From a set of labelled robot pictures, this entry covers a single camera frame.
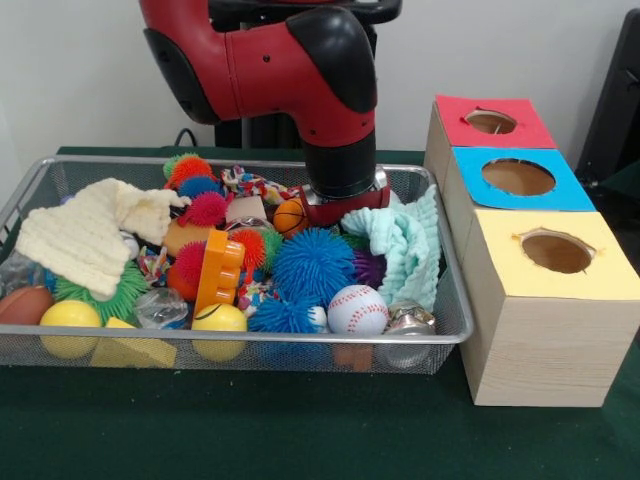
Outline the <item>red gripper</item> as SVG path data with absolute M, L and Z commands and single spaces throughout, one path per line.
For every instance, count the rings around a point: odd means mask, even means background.
M 362 208 L 380 209 L 389 205 L 391 189 L 368 191 L 341 199 L 328 199 L 318 195 L 310 185 L 301 187 L 301 202 L 309 223 L 313 226 L 331 226 L 338 223 L 347 213 Z

